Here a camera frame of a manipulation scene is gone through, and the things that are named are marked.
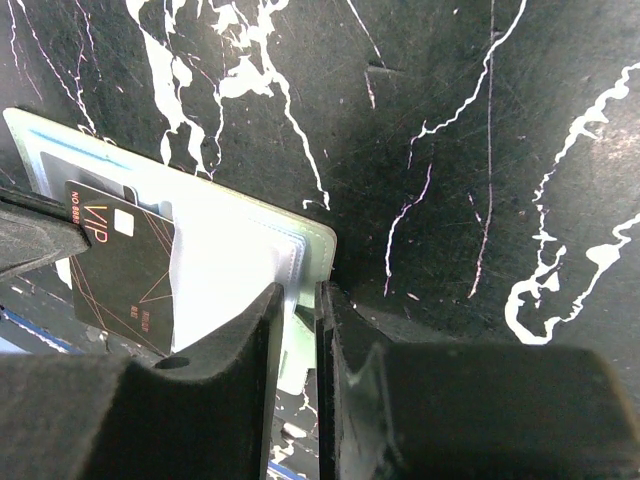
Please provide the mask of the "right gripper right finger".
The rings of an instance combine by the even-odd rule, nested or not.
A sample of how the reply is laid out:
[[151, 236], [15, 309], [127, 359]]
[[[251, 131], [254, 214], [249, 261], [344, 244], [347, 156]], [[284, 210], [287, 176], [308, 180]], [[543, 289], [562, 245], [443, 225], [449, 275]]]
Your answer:
[[401, 342], [315, 292], [324, 479], [635, 479], [639, 421], [610, 366], [567, 346]]

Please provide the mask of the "green card holder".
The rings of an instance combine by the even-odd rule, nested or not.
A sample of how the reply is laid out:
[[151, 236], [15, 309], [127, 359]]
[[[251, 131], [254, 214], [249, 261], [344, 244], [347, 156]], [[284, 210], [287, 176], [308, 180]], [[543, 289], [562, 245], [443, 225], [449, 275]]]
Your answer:
[[313, 306], [315, 285], [330, 275], [336, 248], [331, 228], [35, 114], [8, 108], [3, 117], [35, 192], [67, 211], [65, 183], [73, 180], [173, 223], [170, 355], [237, 317], [268, 285], [280, 284], [277, 387], [292, 395], [303, 391], [315, 346], [295, 311]]

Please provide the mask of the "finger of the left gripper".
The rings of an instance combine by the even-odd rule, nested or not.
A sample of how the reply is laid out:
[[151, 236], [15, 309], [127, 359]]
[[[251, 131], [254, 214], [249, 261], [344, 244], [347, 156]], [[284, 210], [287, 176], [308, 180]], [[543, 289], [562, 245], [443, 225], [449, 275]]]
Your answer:
[[1, 188], [1, 281], [86, 252], [90, 242], [65, 206], [48, 197]]

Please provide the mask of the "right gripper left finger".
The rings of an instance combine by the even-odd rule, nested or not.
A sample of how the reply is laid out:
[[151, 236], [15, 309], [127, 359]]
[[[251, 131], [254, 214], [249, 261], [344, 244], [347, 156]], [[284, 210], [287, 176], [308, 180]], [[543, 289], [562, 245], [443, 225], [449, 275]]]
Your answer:
[[262, 479], [284, 320], [269, 285], [153, 366], [116, 355], [1, 359], [5, 479]]

